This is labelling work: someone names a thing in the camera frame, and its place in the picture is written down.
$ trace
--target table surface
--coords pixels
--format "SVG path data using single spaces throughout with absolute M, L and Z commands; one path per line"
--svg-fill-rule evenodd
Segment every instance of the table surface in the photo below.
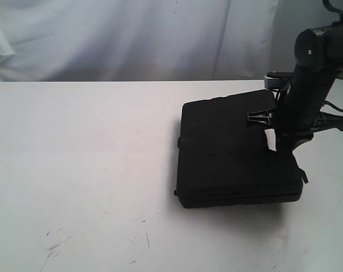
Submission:
M 184 209 L 181 107 L 262 81 L 0 83 L 0 271 L 343 271 L 343 133 L 281 205 Z M 343 82 L 330 101 L 343 107 Z

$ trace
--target black carrying case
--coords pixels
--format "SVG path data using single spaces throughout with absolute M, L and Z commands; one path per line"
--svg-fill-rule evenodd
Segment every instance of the black carrying case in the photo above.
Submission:
M 175 190 L 184 207 L 300 198 L 304 172 L 292 152 L 269 150 L 264 128 L 247 127 L 248 112 L 271 108 L 268 90 L 184 104 Z

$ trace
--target black cable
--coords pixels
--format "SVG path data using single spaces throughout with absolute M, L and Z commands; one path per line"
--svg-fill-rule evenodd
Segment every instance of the black cable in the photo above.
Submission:
M 324 105 L 330 106 L 330 107 L 332 107 L 333 109 L 337 110 L 338 112 L 343 112 L 343 109 L 339 108 L 338 106 L 335 106 L 334 104 L 332 104 L 332 103 L 329 102 L 329 101 L 325 101 L 325 102 L 324 102 Z

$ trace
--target white backdrop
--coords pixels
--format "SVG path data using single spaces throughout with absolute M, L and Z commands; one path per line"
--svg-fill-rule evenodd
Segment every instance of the white backdrop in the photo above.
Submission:
M 333 19 L 321 0 L 0 0 L 0 80 L 261 78 Z

